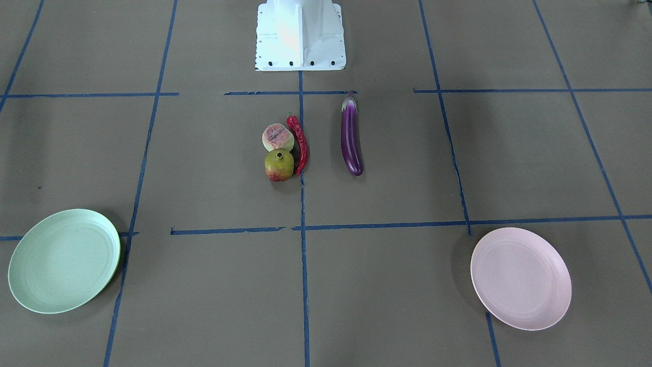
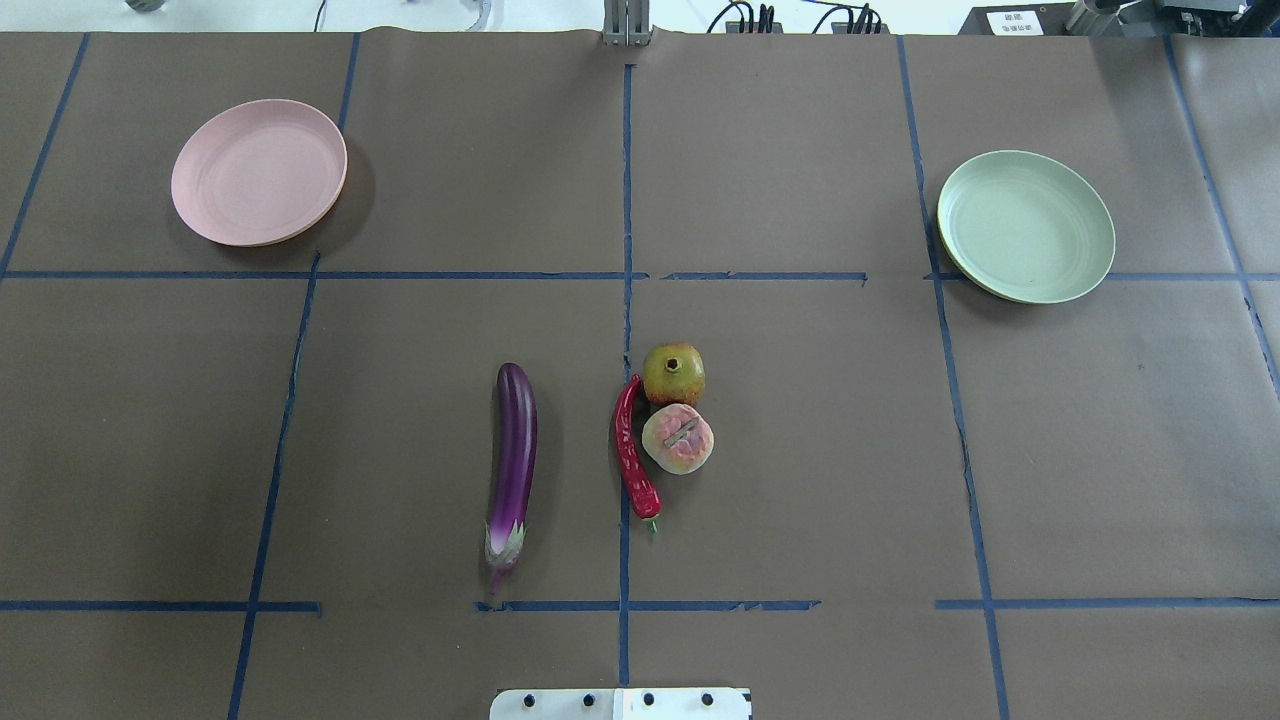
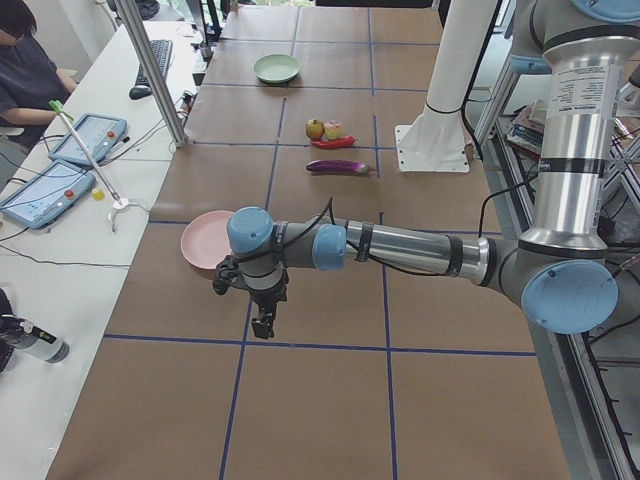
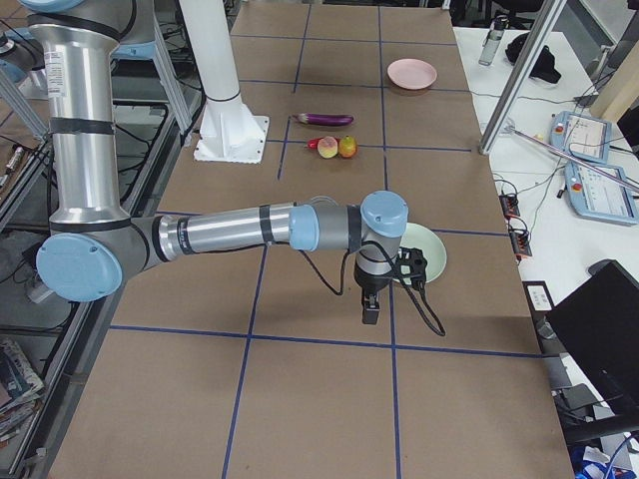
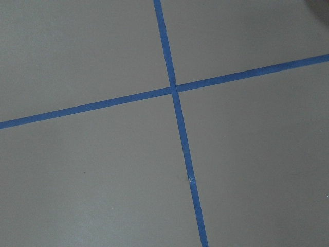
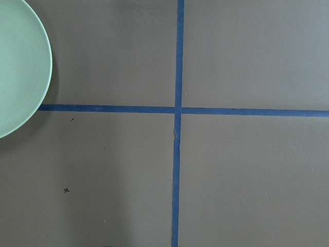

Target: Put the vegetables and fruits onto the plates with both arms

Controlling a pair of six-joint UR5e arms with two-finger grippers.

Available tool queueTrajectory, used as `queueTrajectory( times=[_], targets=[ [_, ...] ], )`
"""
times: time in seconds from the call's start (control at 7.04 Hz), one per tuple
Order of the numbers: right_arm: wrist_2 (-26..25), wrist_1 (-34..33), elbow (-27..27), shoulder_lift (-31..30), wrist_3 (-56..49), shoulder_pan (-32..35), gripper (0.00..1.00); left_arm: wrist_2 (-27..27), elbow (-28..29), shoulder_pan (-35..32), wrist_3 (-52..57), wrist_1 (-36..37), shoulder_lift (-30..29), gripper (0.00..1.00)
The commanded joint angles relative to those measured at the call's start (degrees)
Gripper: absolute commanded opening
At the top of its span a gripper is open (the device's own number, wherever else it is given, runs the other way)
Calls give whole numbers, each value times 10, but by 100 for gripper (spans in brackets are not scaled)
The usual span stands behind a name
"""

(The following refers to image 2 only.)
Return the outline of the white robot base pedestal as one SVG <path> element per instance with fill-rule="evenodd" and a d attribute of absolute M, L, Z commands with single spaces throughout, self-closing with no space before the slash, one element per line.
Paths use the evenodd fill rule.
<path fill-rule="evenodd" d="M 556 688 L 499 692 L 490 719 L 753 719 L 733 687 Z"/>

